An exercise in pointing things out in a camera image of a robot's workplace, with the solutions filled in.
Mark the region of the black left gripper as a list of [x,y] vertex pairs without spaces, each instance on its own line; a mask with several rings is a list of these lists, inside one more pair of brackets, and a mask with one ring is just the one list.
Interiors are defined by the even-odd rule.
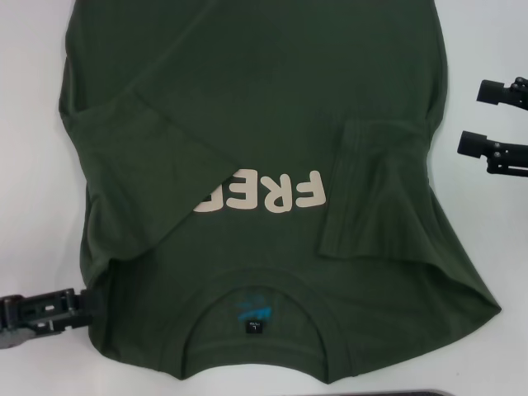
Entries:
[[[33,327],[22,312],[24,306],[39,302],[39,313],[45,314]],[[101,294],[94,290],[59,290],[24,297],[9,295],[1,298],[1,349],[10,349],[40,337],[38,332],[64,332],[68,328],[81,328],[90,324],[90,315],[103,310]]]

